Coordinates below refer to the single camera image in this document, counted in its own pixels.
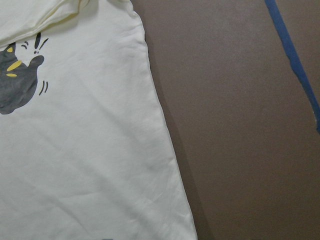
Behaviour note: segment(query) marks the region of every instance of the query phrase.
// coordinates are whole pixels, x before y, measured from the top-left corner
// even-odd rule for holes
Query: yellow stripe
[[[17,74],[8,73],[8,74],[7,74],[7,76],[8,76],[8,77],[16,77],[16,76],[17,76]]]
[[[8,67],[7,71],[10,72],[13,69],[16,69],[17,67],[19,67],[21,65],[21,63],[22,63],[22,61],[20,61],[20,60],[12,63],[11,66]]]

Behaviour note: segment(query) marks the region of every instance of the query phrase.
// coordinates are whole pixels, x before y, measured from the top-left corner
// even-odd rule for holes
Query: cat graphic
[[[38,33],[36,45],[39,45],[40,37]],[[15,52],[15,42],[0,51],[0,113],[3,115],[12,113],[32,99],[38,84],[37,70],[45,60],[42,55],[37,55],[26,66],[17,59]]]

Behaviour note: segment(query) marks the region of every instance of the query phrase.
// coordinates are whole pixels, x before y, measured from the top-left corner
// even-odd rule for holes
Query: brown tabletop
[[[319,240],[320,135],[263,0],[132,0],[199,240]],[[278,0],[320,100],[320,1]]]

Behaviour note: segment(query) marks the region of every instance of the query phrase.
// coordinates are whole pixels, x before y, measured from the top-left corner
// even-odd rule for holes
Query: folded fabric
[[[0,239],[196,240],[131,2],[0,2]]]

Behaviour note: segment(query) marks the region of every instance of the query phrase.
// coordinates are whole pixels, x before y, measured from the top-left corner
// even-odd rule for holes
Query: blue line
[[[311,103],[315,120],[316,120],[316,130],[320,134],[320,107],[317,102],[317,98],[314,94],[314,91],[312,90],[312,87],[309,83],[304,67],[301,64],[301,61],[299,59],[295,46],[290,38],[290,35],[288,33],[284,20],[281,17],[277,3],[275,0],[264,0],[264,2],[269,9],[270,16],[274,23],[275,29],[278,32],[279,37],[281,39],[285,54],[289,58],[291,68],[295,73],[295,75],[298,77]]]

